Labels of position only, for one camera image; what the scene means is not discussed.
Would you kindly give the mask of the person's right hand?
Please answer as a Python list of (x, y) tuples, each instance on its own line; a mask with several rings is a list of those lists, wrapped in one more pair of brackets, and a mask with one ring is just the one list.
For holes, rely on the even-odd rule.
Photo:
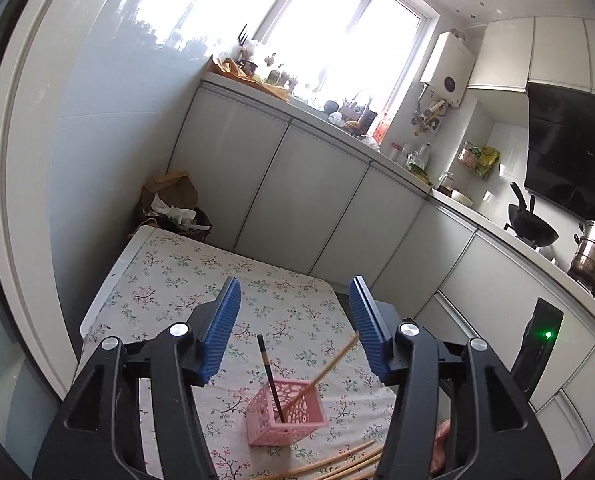
[(447, 419), (445, 422), (442, 422), (436, 430), (429, 474), (437, 474), (444, 468), (446, 464), (445, 444), (449, 434), (450, 420)]

